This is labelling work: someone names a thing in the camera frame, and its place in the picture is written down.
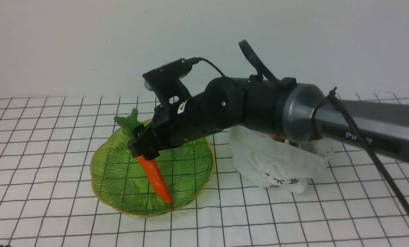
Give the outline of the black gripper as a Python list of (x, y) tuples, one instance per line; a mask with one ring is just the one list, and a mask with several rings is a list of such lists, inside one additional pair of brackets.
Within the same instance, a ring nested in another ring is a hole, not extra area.
[(162, 150), (169, 150), (211, 135), (211, 124), (205, 117), (200, 99), (188, 99), (159, 105), (147, 125), (141, 123), (131, 131), (128, 149), (135, 158), (142, 156), (150, 161)]

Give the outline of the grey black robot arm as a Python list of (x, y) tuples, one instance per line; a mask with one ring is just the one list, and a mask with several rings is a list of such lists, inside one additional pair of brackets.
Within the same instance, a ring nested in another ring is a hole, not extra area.
[(409, 163), (409, 105), (338, 100), (315, 85), (284, 87), (267, 80), (218, 77), (187, 98), (170, 103), (179, 80), (152, 83), (161, 105), (152, 122), (132, 131), (133, 157), (152, 160), (162, 150), (239, 125), (302, 143), (321, 138), (362, 147)]

